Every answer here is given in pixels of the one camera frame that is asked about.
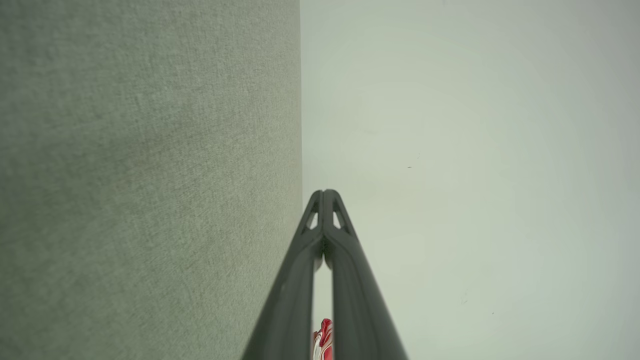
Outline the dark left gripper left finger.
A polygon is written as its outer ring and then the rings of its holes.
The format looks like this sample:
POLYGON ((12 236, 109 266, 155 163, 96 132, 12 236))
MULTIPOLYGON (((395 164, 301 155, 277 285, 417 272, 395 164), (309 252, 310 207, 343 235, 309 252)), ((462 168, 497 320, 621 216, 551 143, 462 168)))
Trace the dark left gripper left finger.
POLYGON ((314 274, 323 262, 323 191, 311 194, 243 360, 313 358, 314 274))

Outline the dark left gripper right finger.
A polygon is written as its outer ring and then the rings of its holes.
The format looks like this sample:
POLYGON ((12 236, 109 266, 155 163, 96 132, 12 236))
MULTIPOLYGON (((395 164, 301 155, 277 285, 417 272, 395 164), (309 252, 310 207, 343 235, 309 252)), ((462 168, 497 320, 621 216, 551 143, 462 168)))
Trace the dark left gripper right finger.
POLYGON ((333 358, 407 360, 338 191, 324 191, 325 260, 333 272, 333 358))

